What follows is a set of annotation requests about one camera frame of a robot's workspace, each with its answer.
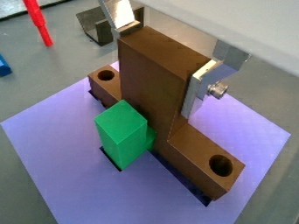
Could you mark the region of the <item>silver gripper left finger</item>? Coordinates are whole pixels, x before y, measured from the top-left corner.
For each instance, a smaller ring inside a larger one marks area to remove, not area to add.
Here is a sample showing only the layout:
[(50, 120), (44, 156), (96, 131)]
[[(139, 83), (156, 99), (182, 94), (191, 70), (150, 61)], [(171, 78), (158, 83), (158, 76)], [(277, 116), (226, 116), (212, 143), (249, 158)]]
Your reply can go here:
[(115, 37), (122, 37), (140, 27), (130, 0), (98, 0)]

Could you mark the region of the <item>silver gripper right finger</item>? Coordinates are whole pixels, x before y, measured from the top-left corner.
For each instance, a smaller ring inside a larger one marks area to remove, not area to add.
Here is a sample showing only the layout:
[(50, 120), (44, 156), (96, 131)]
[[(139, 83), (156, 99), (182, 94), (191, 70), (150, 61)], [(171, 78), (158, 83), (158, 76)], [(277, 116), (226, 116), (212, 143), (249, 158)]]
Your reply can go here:
[(190, 85), (182, 105), (182, 116), (188, 119), (196, 112), (207, 96), (218, 100), (227, 93), (228, 86), (220, 81), (235, 74), (249, 60), (250, 54), (218, 40), (212, 59), (191, 75)]

